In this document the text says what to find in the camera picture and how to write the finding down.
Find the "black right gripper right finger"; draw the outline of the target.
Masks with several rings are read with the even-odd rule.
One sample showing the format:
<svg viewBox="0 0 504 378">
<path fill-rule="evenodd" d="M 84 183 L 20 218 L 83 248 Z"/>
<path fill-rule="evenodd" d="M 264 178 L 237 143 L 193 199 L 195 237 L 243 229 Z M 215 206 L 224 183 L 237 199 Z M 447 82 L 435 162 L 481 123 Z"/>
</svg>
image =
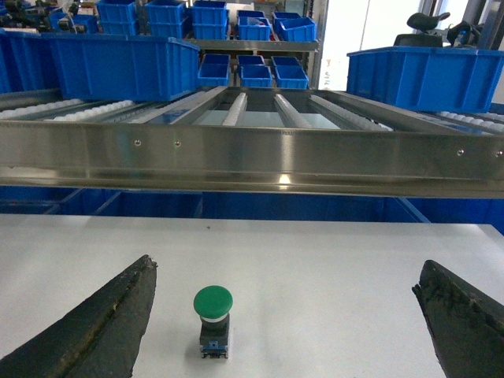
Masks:
<svg viewBox="0 0 504 378">
<path fill-rule="evenodd" d="M 503 376 L 503 304 L 433 260 L 412 291 L 445 376 Z"/>
</svg>

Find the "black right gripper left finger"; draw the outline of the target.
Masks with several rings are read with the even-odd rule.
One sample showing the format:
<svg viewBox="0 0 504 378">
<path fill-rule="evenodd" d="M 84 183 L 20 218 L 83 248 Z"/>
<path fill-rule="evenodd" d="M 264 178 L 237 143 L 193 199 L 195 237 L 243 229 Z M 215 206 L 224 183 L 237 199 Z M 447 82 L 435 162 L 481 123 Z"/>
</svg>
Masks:
<svg viewBox="0 0 504 378">
<path fill-rule="evenodd" d="M 1 360 L 3 377 L 130 377 L 154 303 L 157 264 L 144 255 Z"/>
</svg>

